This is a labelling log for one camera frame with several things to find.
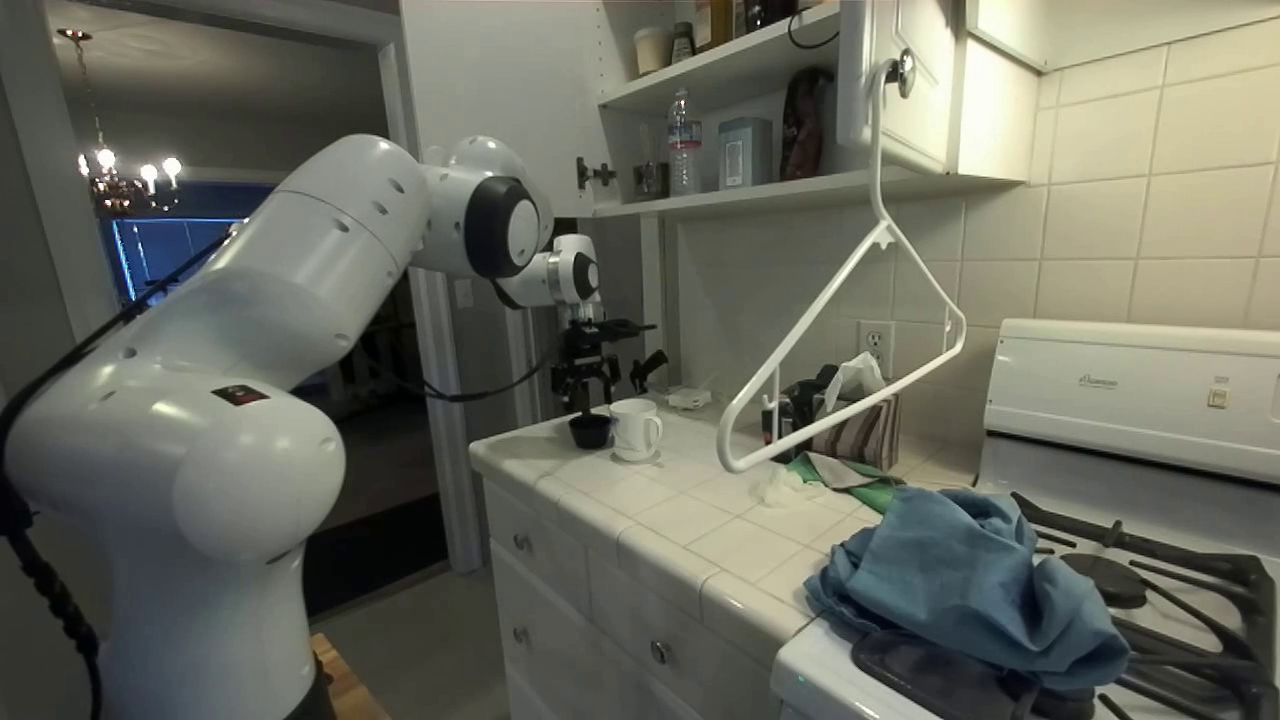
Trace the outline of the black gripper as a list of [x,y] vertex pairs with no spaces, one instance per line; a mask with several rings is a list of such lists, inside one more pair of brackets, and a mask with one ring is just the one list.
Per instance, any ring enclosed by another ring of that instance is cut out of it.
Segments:
[[618,381],[616,339],[645,335],[637,318],[572,318],[552,365],[552,391],[566,411],[586,411],[593,398],[612,398]]

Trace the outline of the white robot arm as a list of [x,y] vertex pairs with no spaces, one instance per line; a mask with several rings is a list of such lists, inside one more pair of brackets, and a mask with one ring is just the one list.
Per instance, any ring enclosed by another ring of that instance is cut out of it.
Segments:
[[301,382],[350,351],[411,268],[601,314],[593,240],[552,219],[510,146],[468,136],[424,165],[356,130],[283,176],[167,299],[9,405],[9,491],[106,558],[90,720],[329,720],[305,544],[347,455]]

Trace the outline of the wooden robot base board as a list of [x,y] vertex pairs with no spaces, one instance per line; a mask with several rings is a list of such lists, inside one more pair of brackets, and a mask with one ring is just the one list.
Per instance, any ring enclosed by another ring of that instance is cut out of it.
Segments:
[[335,720],[390,720],[325,633],[311,635],[311,654],[325,669]]

